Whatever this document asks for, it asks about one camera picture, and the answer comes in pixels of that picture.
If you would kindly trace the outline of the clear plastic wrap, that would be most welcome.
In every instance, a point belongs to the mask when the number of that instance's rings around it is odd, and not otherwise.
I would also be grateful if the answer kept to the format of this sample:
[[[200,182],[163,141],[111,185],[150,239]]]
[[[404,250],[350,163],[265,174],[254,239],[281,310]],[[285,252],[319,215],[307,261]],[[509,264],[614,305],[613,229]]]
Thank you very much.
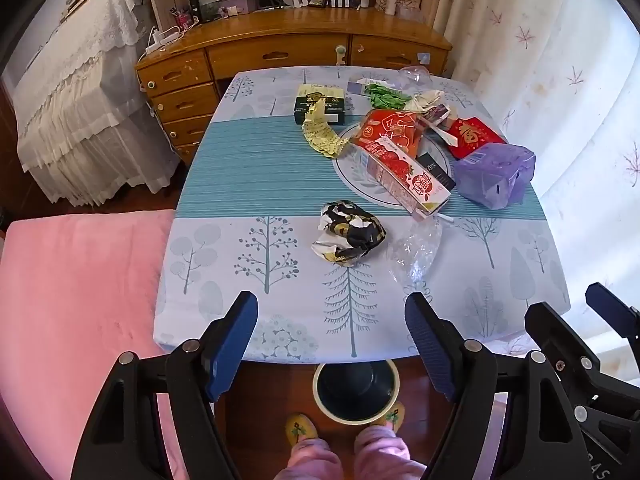
[[[407,290],[422,290],[442,242],[442,222],[437,218],[410,220],[392,235],[386,249],[388,270]]]

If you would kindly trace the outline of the black gold wrapper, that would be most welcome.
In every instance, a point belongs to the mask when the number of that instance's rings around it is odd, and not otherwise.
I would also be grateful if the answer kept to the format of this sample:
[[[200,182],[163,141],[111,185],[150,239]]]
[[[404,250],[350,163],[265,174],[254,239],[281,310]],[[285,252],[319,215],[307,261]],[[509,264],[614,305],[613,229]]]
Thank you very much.
[[[311,249],[338,266],[356,266],[386,240],[386,229],[380,220],[350,200],[325,204],[318,230],[320,236]]]

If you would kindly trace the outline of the red white carton box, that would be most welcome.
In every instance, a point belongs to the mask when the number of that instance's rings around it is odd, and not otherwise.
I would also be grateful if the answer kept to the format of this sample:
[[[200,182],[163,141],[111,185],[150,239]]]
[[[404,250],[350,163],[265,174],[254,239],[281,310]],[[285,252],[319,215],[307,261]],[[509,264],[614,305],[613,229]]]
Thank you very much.
[[[422,221],[436,214],[450,199],[448,188],[390,138],[381,136],[372,142],[357,138],[352,140],[352,145],[369,176],[412,218]]]

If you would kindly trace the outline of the purple plastic bag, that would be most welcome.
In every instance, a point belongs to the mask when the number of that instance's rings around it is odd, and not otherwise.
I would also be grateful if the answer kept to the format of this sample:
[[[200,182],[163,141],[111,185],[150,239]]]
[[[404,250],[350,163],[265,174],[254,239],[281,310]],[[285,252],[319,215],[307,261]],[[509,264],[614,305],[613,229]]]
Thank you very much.
[[[484,144],[452,163],[458,193],[490,210],[521,203],[535,167],[531,150],[504,143]]]

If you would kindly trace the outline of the red envelope packet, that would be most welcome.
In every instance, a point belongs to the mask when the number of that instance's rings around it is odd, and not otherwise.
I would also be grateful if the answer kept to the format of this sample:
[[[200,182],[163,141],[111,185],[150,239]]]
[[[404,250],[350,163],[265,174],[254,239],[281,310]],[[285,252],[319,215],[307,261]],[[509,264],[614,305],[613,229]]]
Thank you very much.
[[[506,144],[501,136],[477,117],[457,118],[450,122],[446,131],[456,140],[457,145],[448,148],[455,159],[462,159],[488,143]]]

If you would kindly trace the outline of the orange red snack bag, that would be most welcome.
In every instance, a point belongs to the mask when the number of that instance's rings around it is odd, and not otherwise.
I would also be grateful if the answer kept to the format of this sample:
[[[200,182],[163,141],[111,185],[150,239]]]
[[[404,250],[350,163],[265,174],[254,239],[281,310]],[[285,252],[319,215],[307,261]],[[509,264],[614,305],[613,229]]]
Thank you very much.
[[[410,157],[416,157],[422,131],[416,113],[404,110],[371,110],[349,142],[376,158],[381,158],[388,152],[388,148],[381,141],[382,138],[386,138],[395,144],[398,150]]]

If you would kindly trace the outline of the yellow paper strip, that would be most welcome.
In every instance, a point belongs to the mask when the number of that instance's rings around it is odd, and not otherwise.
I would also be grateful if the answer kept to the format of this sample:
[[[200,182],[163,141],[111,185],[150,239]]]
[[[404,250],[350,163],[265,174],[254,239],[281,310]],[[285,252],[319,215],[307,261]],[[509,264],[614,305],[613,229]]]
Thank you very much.
[[[339,136],[326,120],[326,99],[318,99],[308,108],[303,122],[304,138],[309,146],[326,158],[337,159],[348,140]]]

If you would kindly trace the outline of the beige paper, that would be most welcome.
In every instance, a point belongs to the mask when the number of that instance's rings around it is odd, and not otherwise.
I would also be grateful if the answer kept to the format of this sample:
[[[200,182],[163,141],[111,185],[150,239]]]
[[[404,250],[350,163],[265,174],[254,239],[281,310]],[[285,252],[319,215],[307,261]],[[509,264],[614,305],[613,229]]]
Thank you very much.
[[[405,112],[422,115],[432,124],[439,124],[450,115],[450,107],[444,101],[445,92],[428,90],[413,96],[404,106]]]

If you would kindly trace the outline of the green paper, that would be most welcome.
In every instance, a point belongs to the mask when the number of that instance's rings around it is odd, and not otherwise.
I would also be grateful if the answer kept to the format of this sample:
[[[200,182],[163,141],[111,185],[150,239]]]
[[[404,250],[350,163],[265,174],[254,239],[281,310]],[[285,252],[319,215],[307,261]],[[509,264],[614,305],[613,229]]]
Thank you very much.
[[[411,100],[411,96],[382,84],[367,84],[364,94],[378,110],[403,110]]]

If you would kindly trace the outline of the blue trash bin cream rim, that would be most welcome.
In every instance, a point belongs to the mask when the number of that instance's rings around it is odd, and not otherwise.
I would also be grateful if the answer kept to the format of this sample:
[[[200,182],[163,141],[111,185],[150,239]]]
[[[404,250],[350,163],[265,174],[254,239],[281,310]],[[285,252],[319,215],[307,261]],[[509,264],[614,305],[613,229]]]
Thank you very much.
[[[319,410],[346,426],[375,422],[395,405],[399,391],[399,370],[391,360],[321,364],[312,380]]]

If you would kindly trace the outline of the right yellow slipper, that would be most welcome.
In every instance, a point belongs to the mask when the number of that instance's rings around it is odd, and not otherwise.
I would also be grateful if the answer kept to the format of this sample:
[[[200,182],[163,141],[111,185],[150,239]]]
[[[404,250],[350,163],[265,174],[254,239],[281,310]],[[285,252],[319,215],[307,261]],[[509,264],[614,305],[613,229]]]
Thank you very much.
[[[398,430],[405,420],[405,414],[405,405],[400,401],[396,401],[388,411],[386,411],[378,419],[375,419],[374,422],[371,422],[371,425],[385,427],[387,429],[393,430],[393,432],[397,434]]]

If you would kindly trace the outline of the yellow slipper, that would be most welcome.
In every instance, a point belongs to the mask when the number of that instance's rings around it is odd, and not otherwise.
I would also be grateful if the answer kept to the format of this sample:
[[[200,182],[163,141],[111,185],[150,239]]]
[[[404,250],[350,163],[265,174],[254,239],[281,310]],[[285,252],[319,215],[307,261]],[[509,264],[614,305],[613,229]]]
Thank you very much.
[[[393,430],[393,432],[397,434],[398,430],[405,420],[405,414],[405,405],[400,401],[396,401],[388,411],[386,411],[378,419],[375,419],[374,422],[371,422],[371,425],[385,427],[387,429]]]
[[[291,414],[285,422],[285,434],[292,448],[305,440],[317,439],[318,431],[311,419],[303,413]]]

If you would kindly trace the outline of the left yellow slipper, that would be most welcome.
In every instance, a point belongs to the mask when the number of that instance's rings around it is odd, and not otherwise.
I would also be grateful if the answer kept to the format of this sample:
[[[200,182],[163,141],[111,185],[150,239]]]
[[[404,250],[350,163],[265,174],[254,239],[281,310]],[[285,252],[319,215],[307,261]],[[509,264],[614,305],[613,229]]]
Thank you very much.
[[[285,434],[292,448],[305,440],[317,439],[318,431],[311,419],[303,413],[291,414],[285,422]]]

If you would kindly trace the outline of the right pink trouser leg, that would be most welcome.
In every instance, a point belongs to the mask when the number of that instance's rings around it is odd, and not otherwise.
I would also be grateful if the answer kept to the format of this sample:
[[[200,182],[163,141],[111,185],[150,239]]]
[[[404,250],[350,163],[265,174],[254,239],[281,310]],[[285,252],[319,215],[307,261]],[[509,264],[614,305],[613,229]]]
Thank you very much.
[[[411,458],[408,445],[393,429],[372,425],[356,437],[355,479],[421,479],[425,471],[426,466]]]

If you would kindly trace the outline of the pink trouser leg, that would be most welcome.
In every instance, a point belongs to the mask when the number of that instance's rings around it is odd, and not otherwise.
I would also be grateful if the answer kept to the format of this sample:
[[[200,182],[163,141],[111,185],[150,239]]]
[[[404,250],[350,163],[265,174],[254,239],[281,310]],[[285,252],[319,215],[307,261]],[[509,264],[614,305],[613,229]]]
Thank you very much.
[[[325,440],[307,439],[292,447],[288,464],[274,480],[332,480],[343,479],[341,460]]]
[[[425,471],[426,466],[411,458],[408,445],[393,429],[372,425],[356,437],[355,479],[421,479]]]

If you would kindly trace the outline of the left pink trouser leg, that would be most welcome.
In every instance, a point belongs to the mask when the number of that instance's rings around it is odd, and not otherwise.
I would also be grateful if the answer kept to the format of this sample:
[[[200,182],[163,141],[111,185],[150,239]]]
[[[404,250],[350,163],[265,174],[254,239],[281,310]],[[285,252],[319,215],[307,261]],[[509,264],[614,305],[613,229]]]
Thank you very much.
[[[341,460],[325,440],[307,439],[292,447],[288,464],[274,480],[332,480],[343,479]]]

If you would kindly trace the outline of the pink bed blanket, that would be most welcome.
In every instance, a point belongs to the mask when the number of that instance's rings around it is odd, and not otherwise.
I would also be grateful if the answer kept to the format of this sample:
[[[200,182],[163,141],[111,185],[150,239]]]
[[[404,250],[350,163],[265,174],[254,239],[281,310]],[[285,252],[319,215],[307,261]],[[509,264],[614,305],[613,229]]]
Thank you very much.
[[[1,254],[1,397],[52,478],[67,479],[117,358],[152,337],[174,214],[68,214],[11,224]]]

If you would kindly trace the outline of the tree pattern tablecloth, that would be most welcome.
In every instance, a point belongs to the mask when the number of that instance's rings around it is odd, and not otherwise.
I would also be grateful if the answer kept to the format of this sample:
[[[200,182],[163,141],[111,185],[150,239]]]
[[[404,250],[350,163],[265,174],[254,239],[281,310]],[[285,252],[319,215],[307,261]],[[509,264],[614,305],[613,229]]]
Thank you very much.
[[[570,296],[532,188],[503,210],[452,192],[431,216],[388,187],[438,183],[416,161],[376,166],[355,145],[316,152],[295,121],[304,84],[349,90],[379,82],[435,91],[462,118],[492,118],[461,82],[397,70],[304,66],[237,74],[196,152],[170,229],[153,338],[164,349],[201,336],[241,292],[258,302],[252,361],[339,363],[416,353],[405,302],[421,295],[466,338],[517,356],[526,310],[559,313]]]

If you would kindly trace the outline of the white lace covered furniture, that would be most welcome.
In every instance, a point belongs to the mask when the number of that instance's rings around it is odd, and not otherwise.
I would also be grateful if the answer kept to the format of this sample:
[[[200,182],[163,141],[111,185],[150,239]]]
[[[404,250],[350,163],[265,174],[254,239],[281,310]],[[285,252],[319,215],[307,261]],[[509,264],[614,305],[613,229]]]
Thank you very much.
[[[179,157],[134,70],[153,25],[149,0],[87,0],[18,82],[17,156],[51,203],[99,206],[124,185],[169,185]]]

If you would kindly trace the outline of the wooden dresser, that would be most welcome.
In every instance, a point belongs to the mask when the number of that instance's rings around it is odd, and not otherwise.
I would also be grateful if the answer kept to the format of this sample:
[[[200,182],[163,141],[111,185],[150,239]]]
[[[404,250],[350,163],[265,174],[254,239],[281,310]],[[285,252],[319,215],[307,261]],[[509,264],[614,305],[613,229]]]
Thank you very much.
[[[136,66],[143,92],[184,162],[192,162],[226,90],[247,96],[235,82],[248,70],[311,65],[394,68],[421,55],[440,75],[452,47],[430,26],[373,9],[285,9],[198,25]]]

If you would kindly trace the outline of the white floral curtain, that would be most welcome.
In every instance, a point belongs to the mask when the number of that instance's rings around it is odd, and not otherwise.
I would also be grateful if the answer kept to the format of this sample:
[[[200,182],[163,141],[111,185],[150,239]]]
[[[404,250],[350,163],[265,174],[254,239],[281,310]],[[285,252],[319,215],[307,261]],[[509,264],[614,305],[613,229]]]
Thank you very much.
[[[448,70],[509,141],[537,157],[533,186],[582,336],[600,283],[639,302],[639,34],[616,0],[439,0]]]

